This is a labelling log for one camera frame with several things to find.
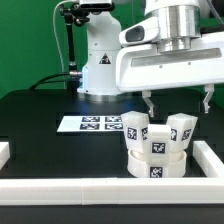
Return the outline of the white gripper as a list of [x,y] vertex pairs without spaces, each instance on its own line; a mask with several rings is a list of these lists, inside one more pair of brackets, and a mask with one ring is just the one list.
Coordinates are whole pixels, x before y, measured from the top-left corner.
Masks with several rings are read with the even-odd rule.
[[224,83],[224,33],[193,39],[190,50],[159,53],[156,45],[144,44],[123,48],[117,56],[117,87],[122,92],[143,91],[151,117],[155,112],[150,90],[205,85],[208,113],[217,83]]

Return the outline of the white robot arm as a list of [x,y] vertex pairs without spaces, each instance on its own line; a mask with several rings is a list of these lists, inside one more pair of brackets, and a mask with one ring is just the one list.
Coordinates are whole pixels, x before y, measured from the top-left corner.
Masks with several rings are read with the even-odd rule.
[[201,85],[208,111],[214,86],[224,83],[224,21],[200,28],[203,16],[217,13],[211,0],[146,0],[145,19],[125,30],[109,13],[111,3],[80,0],[89,21],[78,92],[101,101],[140,91],[153,113],[153,90]]

